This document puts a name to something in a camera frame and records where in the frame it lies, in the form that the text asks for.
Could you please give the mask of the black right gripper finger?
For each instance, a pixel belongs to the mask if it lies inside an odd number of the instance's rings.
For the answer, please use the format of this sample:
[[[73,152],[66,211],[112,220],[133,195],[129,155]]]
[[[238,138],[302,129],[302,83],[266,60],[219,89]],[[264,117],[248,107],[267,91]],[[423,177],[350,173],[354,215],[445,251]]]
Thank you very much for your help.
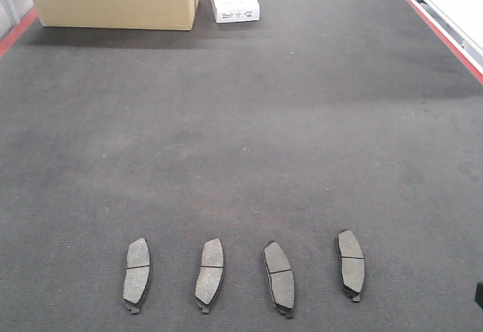
[[[483,309],[483,281],[479,281],[476,285],[474,301]]]

